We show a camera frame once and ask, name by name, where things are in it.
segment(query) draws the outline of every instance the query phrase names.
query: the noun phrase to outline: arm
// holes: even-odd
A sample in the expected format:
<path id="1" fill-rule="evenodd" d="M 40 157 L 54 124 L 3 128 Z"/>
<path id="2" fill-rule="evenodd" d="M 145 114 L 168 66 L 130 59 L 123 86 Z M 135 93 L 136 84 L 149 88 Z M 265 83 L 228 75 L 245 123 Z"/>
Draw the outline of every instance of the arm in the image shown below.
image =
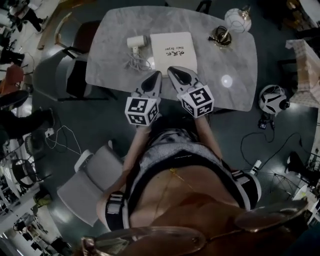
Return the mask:
<path id="1" fill-rule="evenodd" d="M 209 149 L 213 151 L 213 153 L 220 159 L 223 158 L 221 149 L 216 141 L 214 134 L 206 120 L 205 116 L 201 116 L 194 120 L 196 131 L 199 135 L 199 140 L 202 144 L 207 146 Z"/>
<path id="2" fill-rule="evenodd" d="M 136 129 L 135 136 L 123 163 L 122 175 L 112 186 L 110 186 L 106 191 L 104 191 L 103 195 L 98 201 L 96 205 L 96 213 L 99 219 L 102 221 L 102 223 L 104 223 L 103 220 L 105 219 L 105 216 L 102 216 L 101 214 L 104 212 L 102 207 L 104 206 L 105 202 L 109 199 L 109 196 L 112 192 L 119 191 L 126 185 L 128 174 L 134 167 L 138 156 L 144 151 L 146 147 L 150 131 L 151 128 L 146 126 L 139 126 Z"/>

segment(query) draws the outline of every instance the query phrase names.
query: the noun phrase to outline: concrete floor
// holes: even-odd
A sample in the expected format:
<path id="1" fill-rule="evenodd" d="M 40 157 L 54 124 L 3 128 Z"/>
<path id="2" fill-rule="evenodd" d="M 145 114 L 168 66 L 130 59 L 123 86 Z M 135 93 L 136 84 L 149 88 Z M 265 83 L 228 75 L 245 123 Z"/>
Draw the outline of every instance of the concrete floor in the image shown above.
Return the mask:
<path id="1" fill-rule="evenodd" d="M 262 111 L 258 107 L 257 98 L 260 90 L 270 84 L 278 84 L 280 81 L 280 72 L 277 67 L 277 61 L 283 59 L 292 59 L 294 53 L 285 49 L 285 43 L 288 39 L 294 39 L 294 33 L 288 28 L 282 31 L 269 20 L 262 17 L 262 11 L 257 6 L 255 0 L 217 0 L 210 9 L 210 15 L 223 19 L 227 10 L 231 8 L 241 8 L 246 4 L 251 4 L 252 27 L 250 33 L 254 36 L 258 58 L 258 78 L 255 101 L 252 110 L 249 112 L 228 112 L 223 114 L 213 114 L 210 117 L 211 127 L 216 136 L 224 160 L 235 169 L 249 169 L 240 152 L 240 143 L 244 135 L 252 132 L 261 132 L 258 129 L 258 120 Z M 151 5 L 149 0 L 98 0 L 95 3 L 80 6 L 74 9 L 73 15 L 82 23 L 101 20 L 110 9 L 127 6 Z M 152 5 L 164 5 L 163 0 L 154 0 Z M 64 44 L 71 45 L 77 31 L 77 24 L 68 24 L 62 31 L 62 40 Z M 59 50 L 54 46 L 53 35 L 43 50 L 42 59 L 46 59 Z M 130 126 L 124 115 L 126 97 L 128 93 L 113 91 L 118 100 L 109 101 L 89 101 L 89 102 L 53 102 L 48 98 L 34 93 L 34 107 L 48 108 L 53 107 L 63 125 L 74 131 L 81 149 L 90 149 L 95 152 L 99 147 L 112 139 L 114 141 L 115 151 L 124 156 L 129 149 L 133 139 L 135 128 Z M 94 88 L 94 94 L 103 94 L 98 87 Z M 181 111 L 180 105 L 175 101 L 161 101 L 160 110 L 166 115 L 172 111 Z M 275 138 L 272 143 L 266 143 L 262 135 L 254 135 L 244 141 L 243 151 L 245 157 L 254 164 L 256 160 L 264 163 L 273 155 L 293 133 L 300 133 L 302 143 L 307 151 L 311 151 L 315 138 L 318 110 L 311 107 L 292 104 L 292 106 L 281 112 L 274 120 Z M 264 132 L 268 138 L 272 137 L 270 127 Z M 78 150 L 73 135 L 66 131 L 68 146 L 73 150 Z M 60 134 L 58 142 L 65 144 L 65 138 Z M 285 163 L 291 151 L 297 151 L 303 162 L 309 158 L 299 146 L 299 136 L 294 135 L 286 146 L 273 157 L 260 171 L 258 178 L 262 185 L 262 198 L 259 205 L 270 204 L 286 200 L 290 195 L 283 191 L 284 187 L 292 193 L 295 188 L 290 187 L 284 182 L 284 187 L 278 185 L 277 179 L 273 181 L 272 172 L 283 174 Z M 36 163 L 37 170 L 42 175 L 53 174 L 52 177 L 45 180 L 44 185 L 50 191 L 53 202 L 48 207 L 63 238 L 73 245 L 80 243 L 80 238 L 84 235 L 97 236 L 106 230 L 103 225 L 97 221 L 94 227 L 82 222 L 73 215 L 61 202 L 57 196 L 57 188 L 63 185 L 74 174 L 74 164 L 78 155 L 66 151 L 59 153 L 55 150 L 45 149 L 46 157 Z M 288 178 L 298 183 L 299 180 L 288 174 Z"/>

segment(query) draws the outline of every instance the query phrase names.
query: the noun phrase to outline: brass lamp base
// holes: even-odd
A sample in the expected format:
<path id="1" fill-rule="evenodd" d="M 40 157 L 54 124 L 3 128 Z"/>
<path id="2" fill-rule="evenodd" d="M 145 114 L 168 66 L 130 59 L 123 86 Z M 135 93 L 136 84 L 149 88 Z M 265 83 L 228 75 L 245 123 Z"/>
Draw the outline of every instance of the brass lamp base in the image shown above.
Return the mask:
<path id="1" fill-rule="evenodd" d="M 211 37 L 214 44 L 219 47 L 229 47 L 232 42 L 232 37 L 224 26 L 218 26 L 215 28 L 212 31 Z"/>

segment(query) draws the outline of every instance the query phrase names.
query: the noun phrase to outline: glass lamp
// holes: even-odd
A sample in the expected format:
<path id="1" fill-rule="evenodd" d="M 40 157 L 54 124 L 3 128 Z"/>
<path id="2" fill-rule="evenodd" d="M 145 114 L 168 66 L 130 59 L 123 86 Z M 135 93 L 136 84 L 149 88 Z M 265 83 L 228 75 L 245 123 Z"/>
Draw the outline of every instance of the glass lamp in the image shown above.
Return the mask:
<path id="1" fill-rule="evenodd" d="M 251 28 L 250 18 L 250 6 L 247 5 L 243 9 L 230 9 L 226 12 L 224 20 L 226 27 L 218 26 L 212 31 L 212 35 L 209 37 L 210 41 L 213 41 L 219 47 L 228 47 L 232 42 L 232 37 L 229 31 L 236 33 L 243 33 L 249 31 Z"/>

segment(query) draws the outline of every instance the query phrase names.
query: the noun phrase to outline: gray chair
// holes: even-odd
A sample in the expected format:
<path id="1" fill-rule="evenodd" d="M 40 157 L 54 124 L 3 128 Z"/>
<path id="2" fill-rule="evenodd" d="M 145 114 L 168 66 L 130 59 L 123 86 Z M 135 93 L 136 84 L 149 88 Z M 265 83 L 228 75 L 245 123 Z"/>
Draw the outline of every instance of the gray chair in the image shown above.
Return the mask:
<path id="1" fill-rule="evenodd" d="M 57 102 L 108 100 L 107 97 L 87 97 L 92 91 L 92 85 L 87 84 L 85 79 L 87 59 L 88 54 L 79 53 L 73 47 L 45 59 L 33 72 L 34 90 Z M 110 90 L 104 91 L 117 99 Z"/>
<path id="2" fill-rule="evenodd" d="M 209 14 L 212 0 L 166 0 L 165 6 L 188 9 L 200 12 L 204 6 L 203 13 Z"/>
<path id="3" fill-rule="evenodd" d="M 122 169 L 122 160 L 110 146 L 104 145 L 94 155 L 86 150 L 74 166 L 75 174 L 57 194 L 73 214 L 93 226 L 98 220 L 98 200 L 120 177 Z"/>

